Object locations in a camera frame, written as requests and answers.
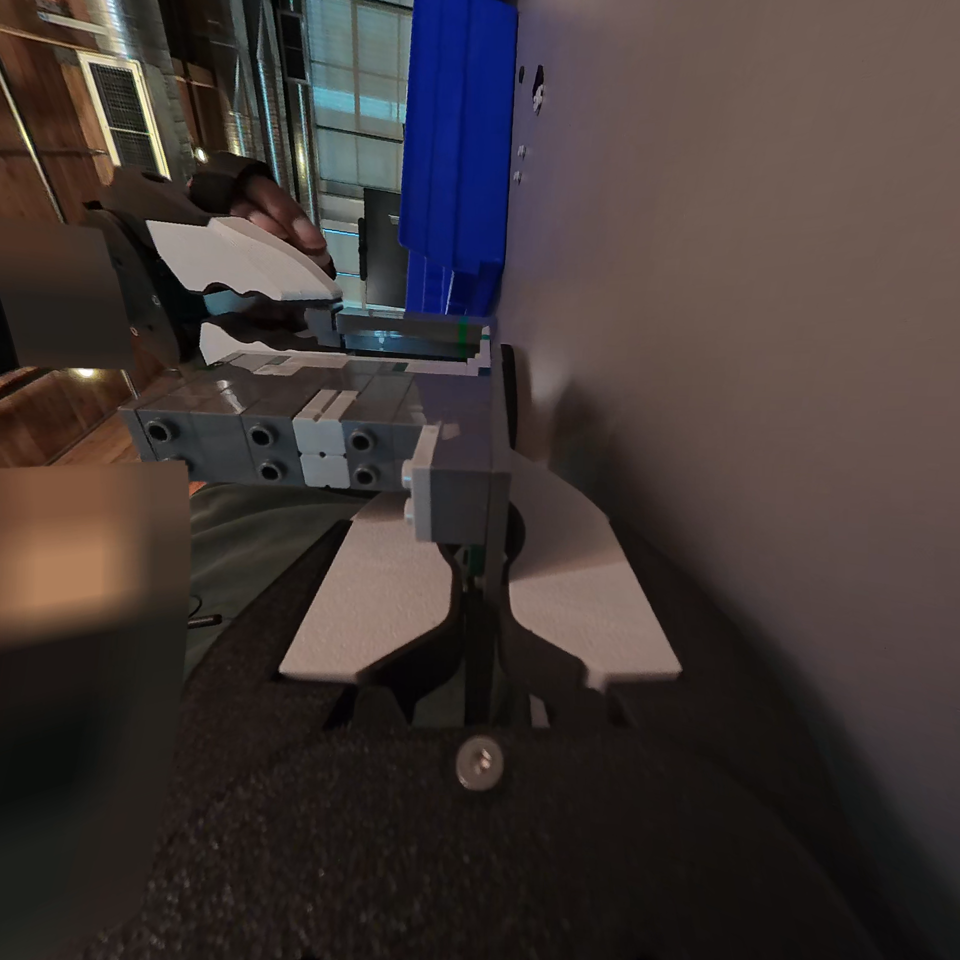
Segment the wide metal air duct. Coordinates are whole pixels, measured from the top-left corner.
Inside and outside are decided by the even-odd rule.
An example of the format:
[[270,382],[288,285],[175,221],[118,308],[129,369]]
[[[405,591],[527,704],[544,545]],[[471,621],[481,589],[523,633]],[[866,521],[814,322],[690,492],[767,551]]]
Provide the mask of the wide metal air duct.
[[184,186],[195,169],[178,80],[156,1],[86,1],[96,53],[132,59],[143,69],[171,180]]

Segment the person's dark green garment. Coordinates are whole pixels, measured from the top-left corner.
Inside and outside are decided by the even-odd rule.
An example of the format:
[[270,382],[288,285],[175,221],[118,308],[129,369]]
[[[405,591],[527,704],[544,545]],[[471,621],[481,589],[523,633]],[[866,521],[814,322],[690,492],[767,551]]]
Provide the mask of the person's dark green garment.
[[188,630],[188,678],[224,630],[364,495],[311,486],[206,484],[190,498],[188,618],[222,618]]

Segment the person's left hand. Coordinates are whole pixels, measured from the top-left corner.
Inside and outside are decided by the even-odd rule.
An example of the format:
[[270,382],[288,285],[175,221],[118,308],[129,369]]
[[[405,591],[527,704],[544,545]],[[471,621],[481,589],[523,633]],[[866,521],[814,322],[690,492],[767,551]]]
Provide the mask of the person's left hand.
[[246,219],[295,247],[331,280],[337,279],[325,234],[294,198],[269,177],[260,174],[250,177],[231,203],[229,215]]

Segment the narrow metal air duct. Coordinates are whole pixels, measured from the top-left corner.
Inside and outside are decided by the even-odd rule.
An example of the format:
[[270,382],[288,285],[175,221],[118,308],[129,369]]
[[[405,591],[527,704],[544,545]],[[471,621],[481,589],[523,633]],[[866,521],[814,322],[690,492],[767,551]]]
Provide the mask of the narrow metal air duct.
[[305,4],[250,4],[252,55],[266,159],[281,186],[314,218],[314,118]]

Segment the large paned window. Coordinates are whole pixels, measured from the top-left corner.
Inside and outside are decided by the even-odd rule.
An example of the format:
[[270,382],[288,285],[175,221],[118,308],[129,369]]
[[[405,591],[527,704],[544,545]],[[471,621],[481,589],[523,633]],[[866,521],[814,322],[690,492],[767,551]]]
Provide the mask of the large paned window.
[[413,3],[307,2],[318,177],[348,196],[399,193]]

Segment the blue bins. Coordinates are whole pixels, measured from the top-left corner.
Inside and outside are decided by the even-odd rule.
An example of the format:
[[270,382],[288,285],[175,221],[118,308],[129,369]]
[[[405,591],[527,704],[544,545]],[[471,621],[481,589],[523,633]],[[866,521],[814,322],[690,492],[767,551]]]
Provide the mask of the blue bins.
[[399,244],[406,307],[495,312],[506,258],[519,14],[498,1],[417,1]]

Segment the grey toy brick model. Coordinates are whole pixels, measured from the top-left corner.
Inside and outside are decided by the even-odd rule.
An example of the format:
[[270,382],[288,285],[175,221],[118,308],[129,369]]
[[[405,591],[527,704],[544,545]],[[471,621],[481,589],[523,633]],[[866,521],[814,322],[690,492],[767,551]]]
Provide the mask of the grey toy brick model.
[[[339,362],[234,353],[158,381],[119,416],[143,461],[180,463],[190,481],[351,492],[362,508],[406,495],[415,538],[461,575],[462,718],[491,721],[513,527],[510,348],[490,318],[346,311],[327,326],[316,336]],[[330,531],[317,586],[281,602],[285,681],[304,682],[280,665],[360,510]]]

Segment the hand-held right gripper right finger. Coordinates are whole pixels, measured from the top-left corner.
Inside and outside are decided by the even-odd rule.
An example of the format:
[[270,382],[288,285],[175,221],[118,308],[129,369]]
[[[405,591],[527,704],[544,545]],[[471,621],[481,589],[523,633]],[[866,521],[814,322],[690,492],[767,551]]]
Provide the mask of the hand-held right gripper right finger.
[[603,510],[511,454],[514,552],[500,659],[533,714],[606,714],[610,687],[672,682],[682,666]]

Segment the black monitor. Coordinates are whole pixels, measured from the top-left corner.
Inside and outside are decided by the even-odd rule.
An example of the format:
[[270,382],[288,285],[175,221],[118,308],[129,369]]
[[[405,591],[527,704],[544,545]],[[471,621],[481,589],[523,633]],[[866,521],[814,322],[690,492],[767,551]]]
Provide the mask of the black monitor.
[[368,306],[405,306],[409,251],[399,238],[401,194],[364,187],[358,256]]

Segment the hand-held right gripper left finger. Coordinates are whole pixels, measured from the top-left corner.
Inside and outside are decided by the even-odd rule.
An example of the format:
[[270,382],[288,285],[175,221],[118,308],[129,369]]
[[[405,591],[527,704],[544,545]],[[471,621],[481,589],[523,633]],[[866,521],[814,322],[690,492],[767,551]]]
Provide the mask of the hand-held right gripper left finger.
[[463,587],[449,553],[416,539],[406,500],[379,493],[355,514],[279,674],[389,690],[412,721],[461,662]]

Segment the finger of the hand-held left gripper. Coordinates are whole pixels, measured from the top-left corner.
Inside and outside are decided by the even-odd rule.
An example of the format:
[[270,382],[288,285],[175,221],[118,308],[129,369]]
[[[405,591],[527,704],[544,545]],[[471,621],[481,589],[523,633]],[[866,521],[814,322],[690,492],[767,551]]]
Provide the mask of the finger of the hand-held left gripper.
[[204,321],[199,328],[199,351],[204,362],[218,362],[232,354],[299,354],[300,362],[339,362],[340,352],[320,345],[308,331],[257,328],[238,319],[224,324]]
[[339,311],[343,291],[307,254],[248,220],[214,217],[205,225],[146,221],[159,258],[186,290],[224,288],[282,305]]

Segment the white air vent grille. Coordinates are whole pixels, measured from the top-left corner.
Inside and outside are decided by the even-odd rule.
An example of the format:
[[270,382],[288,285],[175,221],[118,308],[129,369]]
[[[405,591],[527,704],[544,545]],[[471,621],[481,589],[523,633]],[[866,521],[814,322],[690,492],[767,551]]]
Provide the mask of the white air vent grille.
[[136,166],[170,178],[143,69],[131,58],[78,51],[107,153],[115,167]]

